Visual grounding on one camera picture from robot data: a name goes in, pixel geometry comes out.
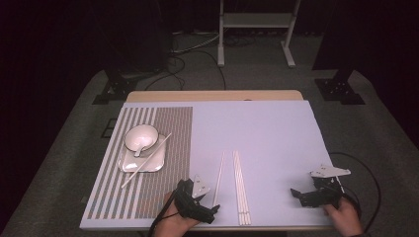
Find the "saucer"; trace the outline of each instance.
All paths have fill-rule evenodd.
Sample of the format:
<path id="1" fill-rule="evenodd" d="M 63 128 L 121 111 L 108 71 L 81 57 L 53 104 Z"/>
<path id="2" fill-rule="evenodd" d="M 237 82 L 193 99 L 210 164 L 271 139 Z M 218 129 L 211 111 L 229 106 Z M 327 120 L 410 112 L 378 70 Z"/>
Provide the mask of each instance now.
<path id="1" fill-rule="evenodd" d="M 134 157 L 135 151 L 131 151 L 124 146 L 120 153 L 118 167 L 123 172 L 134 172 L 141 166 L 144 161 L 154 152 L 159 144 L 166 138 L 166 136 L 159 134 L 156 143 L 147 150 L 143 150 L 139 157 Z M 166 144 L 163 143 L 158 151 L 156 151 L 149 161 L 138 172 L 156 172 L 159 171 L 164 165 L 164 158 L 166 154 Z"/>

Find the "white bowl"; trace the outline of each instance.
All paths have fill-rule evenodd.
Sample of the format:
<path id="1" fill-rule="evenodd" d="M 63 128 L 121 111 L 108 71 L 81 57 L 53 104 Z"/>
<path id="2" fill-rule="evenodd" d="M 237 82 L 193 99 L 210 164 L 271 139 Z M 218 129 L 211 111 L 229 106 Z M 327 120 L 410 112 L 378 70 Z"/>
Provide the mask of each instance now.
<path id="1" fill-rule="evenodd" d="M 126 148 L 136 151 L 143 142 L 149 143 L 142 150 L 146 150 L 156 143 L 158 140 L 157 129 L 152 125 L 142 124 L 133 127 L 126 133 Z"/>

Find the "chopsticks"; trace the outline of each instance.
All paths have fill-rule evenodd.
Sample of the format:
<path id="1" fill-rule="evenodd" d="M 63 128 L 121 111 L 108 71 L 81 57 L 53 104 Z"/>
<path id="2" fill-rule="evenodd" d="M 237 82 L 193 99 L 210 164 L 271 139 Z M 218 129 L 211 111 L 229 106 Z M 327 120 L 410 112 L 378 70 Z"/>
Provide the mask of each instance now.
<path id="1" fill-rule="evenodd" d="M 156 149 L 153 151 L 153 153 L 151 153 L 148 158 L 144 161 L 144 163 L 142 163 L 140 166 L 138 166 L 138 168 L 132 173 L 132 175 L 129 176 L 129 179 L 121 186 L 121 189 L 125 188 L 126 185 L 129 183 L 130 180 L 132 180 L 132 178 L 136 175 L 136 173 L 139 172 L 139 170 L 151 159 L 151 157 L 153 157 L 153 155 L 158 151 L 158 149 L 160 149 L 160 146 L 164 144 L 164 142 L 166 142 L 167 138 L 169 138 L 172 135 L 172 133 L 169 133 L 166 138 L 164 138 L 164 140 L 156 147 Z"/>
<path id="2" fill-rule="evenodd" d="M 219 182 L 221 181 L 222 165 L 224 164 L 224 155 L 225 152 L 222 152 L 221 164 L 219 165 L 218 180 L 216 181 L 215 194 L 213 195 L 212 206 L 216 206 L 217 203 L 216 199 L 218 197 Z"/>
<path id="3" fill-rule="evenodd" d="M 250 220 L 249 206 L 247 205 L 246 190 L 244 189 L 243 174 L 241 172 L 240 156 L 238 151 L 233 151 L 233 159 L 239 225 L 250 225 L 252 222 Z"/>

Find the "metal stand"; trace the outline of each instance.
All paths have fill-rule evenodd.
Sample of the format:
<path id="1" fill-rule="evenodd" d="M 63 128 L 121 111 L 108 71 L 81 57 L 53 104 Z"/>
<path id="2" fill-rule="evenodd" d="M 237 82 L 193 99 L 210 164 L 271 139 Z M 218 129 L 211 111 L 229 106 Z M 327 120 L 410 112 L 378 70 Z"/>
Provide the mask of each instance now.
<path id="1" fill-rule="evenodd" d="M 109 101 L 125 101 L 129 92 L 135 90 L 137 81 L 128 81 L 117 70 L 105 70 L 108 82 L 101 95 L 97 95 L 92 105 L 107 105 Z"/>
<path id="2" fill-rule="evenodd" d="M 339 69 L 332 79 L 314 79 L 325 101 L 340 101 L 342 105 L 364 105 L 359 94 L 352 90 L 348 83 L 354 69 L 347 67 Z"/>
<path id="3" fill-rule="evenodd" d="M 296 0 L 292 13 L 258 14 L 258 13 L 224 13 L 224 0 L 219 6 L 219 42 L 218 66 L 224 66 L 224 28 L 288 28 L 285 41 L 281 41 L 284 55 L 289 67 L 295 67 L 293 56 L 290 52 L 290 41 L 293 35 L 296 16 L 301 0 Z"/>

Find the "human hand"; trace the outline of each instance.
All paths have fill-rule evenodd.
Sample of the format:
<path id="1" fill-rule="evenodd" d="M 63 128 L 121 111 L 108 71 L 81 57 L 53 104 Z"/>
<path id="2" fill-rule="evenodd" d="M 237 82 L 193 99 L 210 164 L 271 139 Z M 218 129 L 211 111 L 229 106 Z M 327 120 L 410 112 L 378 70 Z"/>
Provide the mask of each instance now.
<path id="1" fill-rule="evenodd" d="M 164 203 L 167 202 L 171 193 L 164 197 Z M 199 224 L 200 222 L 192 218 L 184 218 L 178 213 L 175 203 L 172 201 L 169 208 L 164 213 L 165 216 L 173 215 L 168 218 L 162 219 L 156 226 L 155 237 L 182 237 L 189 229 Z"/>
<path id="2" fill-rule="evenodd" d="M 338 209 L 332 204 L 326 204 L 323 208 L 326 214 L 332 219 L 336 230 L 342 236 L 355 236 L 364 233 L 360 219 L 358 218 L 358 212 L 346 198 L 340 198 Z"/>

